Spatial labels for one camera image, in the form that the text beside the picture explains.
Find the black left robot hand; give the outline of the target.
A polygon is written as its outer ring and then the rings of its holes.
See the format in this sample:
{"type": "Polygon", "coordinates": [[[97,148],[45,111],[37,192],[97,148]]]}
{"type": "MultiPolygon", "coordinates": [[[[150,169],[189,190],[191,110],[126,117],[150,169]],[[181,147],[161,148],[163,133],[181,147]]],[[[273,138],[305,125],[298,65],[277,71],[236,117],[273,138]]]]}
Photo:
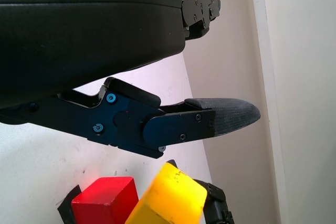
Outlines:
{"type": "Polygon", "coordinates": [[[157,95],[116,79],[183,51],[220,0],[1,0],[1,122],[31,123],[151,158],[260,119],[239,99],[157,95]]]}

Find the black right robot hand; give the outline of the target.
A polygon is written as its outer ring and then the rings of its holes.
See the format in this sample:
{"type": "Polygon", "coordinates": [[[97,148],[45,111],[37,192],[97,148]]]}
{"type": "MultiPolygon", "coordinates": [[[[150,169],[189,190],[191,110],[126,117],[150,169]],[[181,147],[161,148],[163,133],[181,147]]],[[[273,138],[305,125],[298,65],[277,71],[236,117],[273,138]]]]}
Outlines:
{"type": "Polygon", "coordinates": [[[175,160],[164,168],[167,173],[164,217],[171,223],[234,223],[222,189],[193,179],[178,169],[175,160]]]}

